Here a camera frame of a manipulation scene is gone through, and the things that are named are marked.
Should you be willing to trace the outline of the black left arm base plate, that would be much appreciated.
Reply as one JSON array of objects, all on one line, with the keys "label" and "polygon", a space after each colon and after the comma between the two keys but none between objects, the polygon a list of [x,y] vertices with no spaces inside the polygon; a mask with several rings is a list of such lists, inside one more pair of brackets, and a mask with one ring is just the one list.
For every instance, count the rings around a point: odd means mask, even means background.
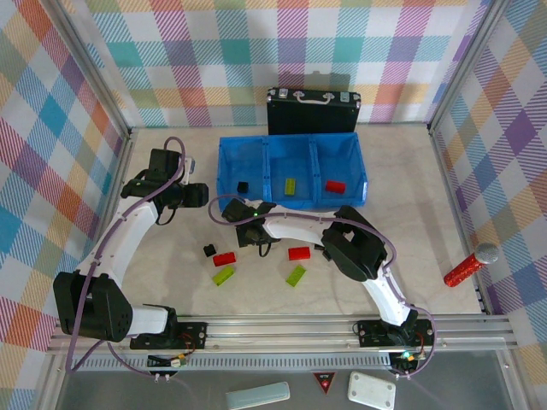
[{"label": "black left arm base plate", "polygon": [[206,322],[174,322],[162,333],[143,333],[130,341],[130,349],[204,349],[207,337]]}]

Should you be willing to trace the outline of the aluminium frame post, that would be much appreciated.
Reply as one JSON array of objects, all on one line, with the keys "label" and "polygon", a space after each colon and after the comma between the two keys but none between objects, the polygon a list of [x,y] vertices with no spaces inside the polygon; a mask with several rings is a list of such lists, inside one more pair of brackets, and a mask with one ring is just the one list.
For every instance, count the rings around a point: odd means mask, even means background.
[{"label": "aluminium frame post", "polygon": [[125,139],[131,137],[132,128],[127,124],[121,110],[107,83],[100,74],[99,69],[89,53],[85,42],[79,35],[76,27],[71,21],[68,13],[63,8],[60,0],[39,0],[44,10],[52,20],[54,26],[59,31],[62,39],[65,41],[70,54],[76,61],[81,72],[88,80],[91,88],[97,96],[97,99],[104,106],[105,111],[111,120],[121,131]]},{"label": "aluminium frame post", "polygon": [[427,123],[427,130],[431,137],[443,122],[444,118],[450,112],[451,107],[457,99],[468,75],[473,71],[475,65],[480,59],[488,40],[495,31],[498,22],[504,16],[511,0],[491,0],[486,8],[473,36],[468,42],[462,59],[458,62],[455,71],[447,84],[444,94]]}]

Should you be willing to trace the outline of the red glitter toy microphone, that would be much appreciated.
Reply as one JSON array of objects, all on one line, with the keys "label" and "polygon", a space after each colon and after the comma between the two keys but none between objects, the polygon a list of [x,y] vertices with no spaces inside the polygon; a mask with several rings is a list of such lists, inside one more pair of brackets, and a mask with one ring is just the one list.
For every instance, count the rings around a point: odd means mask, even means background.
[{"label": "red glitter toy microphone", "polygon": [[449,287],[456,287],[483,267],[495,263],[498,257],[499,250],[495,244],[480,243],[473,253],[444,276],[444,283]]}]

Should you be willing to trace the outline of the white rectangular box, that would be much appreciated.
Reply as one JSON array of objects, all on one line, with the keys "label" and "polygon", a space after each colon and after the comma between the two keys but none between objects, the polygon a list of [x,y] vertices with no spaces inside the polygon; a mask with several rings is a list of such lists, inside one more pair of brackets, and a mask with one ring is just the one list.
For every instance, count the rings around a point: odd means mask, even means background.
[{"label": "white rectangular box", "polygon": [[352,372],[347,397],[352,402],[375,410],[394,410],[396,385],[364,373]]}]

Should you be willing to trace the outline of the aluminium mounting rail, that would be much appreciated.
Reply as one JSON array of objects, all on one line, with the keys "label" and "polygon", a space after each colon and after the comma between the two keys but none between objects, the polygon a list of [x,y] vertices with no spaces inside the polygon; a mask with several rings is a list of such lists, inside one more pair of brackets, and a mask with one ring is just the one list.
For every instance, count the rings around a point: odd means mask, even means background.
[{"label": "aluminium mounting rail", "polygon": [[[205,322],[203,353],[327,353],[362,348],[356,322],[371,315],[267,314],[181,317]],[[509,319],[502,315],[437,314],[436,350],[476,351],[517,347]]]}]

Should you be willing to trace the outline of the blue plastic bin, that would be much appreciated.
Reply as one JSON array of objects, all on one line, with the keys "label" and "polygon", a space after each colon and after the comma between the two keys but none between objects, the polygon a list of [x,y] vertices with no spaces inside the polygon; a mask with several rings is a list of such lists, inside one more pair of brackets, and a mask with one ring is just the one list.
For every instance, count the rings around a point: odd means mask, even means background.
[{"label": "blue plastic bin", "polygon": [[[266,136],[270,187],[274,202],[291,209],[310,210],[315,206],[314,158],[309,134]],[[284,195],[285,180],[297,180],[297,194]]]},{"label": "blue plastic bin", "polygon": [[[220,138],[216,191],[218,196],[240,195],[249,200],[272,199],[265,136]],[[249,183],[249,192],[237,193],[239,181]]]},{"label": "blue plastic bin", "polygon": [[[360,141],[356,132],[314,134],[317,154],[317,208],[354,208],[364,204],[368,177],[364,167]],[[346,184],[343,195],[325,191],[327,180]]]}]

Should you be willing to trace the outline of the red triangle sign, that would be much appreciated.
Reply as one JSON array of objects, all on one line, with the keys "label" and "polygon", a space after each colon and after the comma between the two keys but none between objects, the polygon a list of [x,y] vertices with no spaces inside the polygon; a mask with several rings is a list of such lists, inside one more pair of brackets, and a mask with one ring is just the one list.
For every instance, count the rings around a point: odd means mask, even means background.
[{"label": "red triangle sign", "polygon": [[315,380],[317,381],[318,385],[320,385],[321,390],[325,395],[329,393],[335,375],[336,372],[313,372]]}]

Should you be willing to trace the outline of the aluminium side rail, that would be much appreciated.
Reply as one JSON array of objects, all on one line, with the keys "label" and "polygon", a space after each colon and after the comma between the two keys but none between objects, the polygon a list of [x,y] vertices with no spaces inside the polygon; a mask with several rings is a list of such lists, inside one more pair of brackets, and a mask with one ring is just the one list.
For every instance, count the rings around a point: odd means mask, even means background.
[{"label": "aluminium side rail", "polygon": [[[460,247],[462,248],[463,255],[467,257],[471,254],[472,248],[469,245],[468,238],[464,230],[464,225],[462,223],[462,218],[459,212],[456,196],[451,189],[449,174],[445,168],[444,159],[443,159],[441,150],[438,146],[437,140],[435,138],[435,130],[431,128],[430,126],[428,126],[427,134],[432,146],[433,154],[435,155],[436,161],[438,163],[438,169],[441,175],[441,179],[443,180],[444,190],[448,198],[448,203],[450,206],[450,211],[452,213],[452,218],[455,222],[456,232],[459,237]],[[473,282],[473,288],[479,303],[481,313],[486,315],[491,315],[489,302],[484,295],[480,278],[478,278],[477,275],[474,274],[471,277],[471,280]]]},{"label": "aluminium side rail", "polygon": [[84,278],[89,274],[90,270],[90,262],[86,259],[89,256],[92,257],[91,253],[94,251],[95,247],[102,242],[103,234],[109,229],[110,223],[115,218],[116,209],[120,201],[121,189],[125,184],[125,178],[137,136],[138,130],[136,128],[130,128],[128,130],[128,134],[123,138],[119,160],[115,168],[114,176],[111,180],[106,204],[103,207],[103,215],[101,216],[100,222],[96,229],[93,245],[90,246],[88,249],[89,253],[83,258],[75,269],[75,271]]}]

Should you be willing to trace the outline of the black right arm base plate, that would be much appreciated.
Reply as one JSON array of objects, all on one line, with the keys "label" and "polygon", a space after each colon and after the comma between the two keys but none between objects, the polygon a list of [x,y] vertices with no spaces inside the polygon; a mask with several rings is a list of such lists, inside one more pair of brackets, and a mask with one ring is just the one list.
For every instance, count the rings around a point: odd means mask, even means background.
[{"label": "black right arm base plate", "polygon": [[431,346],[434,331],[428,319],[409,319],[401,326],[375,320],[359,320],[352,327],[361,348]]}]

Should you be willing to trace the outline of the grey blue flat bar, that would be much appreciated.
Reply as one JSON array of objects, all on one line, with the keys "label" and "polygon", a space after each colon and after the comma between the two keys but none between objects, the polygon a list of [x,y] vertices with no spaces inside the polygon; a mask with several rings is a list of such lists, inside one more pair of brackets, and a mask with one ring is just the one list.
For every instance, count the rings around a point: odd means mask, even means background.
[{"label": "grey blue flat bar", "polygon": [[228,392],[226,394],[226,404],[228,410],[245,410],[251,407],[286,401],[290,397],[291,392],[288,383],[279,382],[251,389]]}]

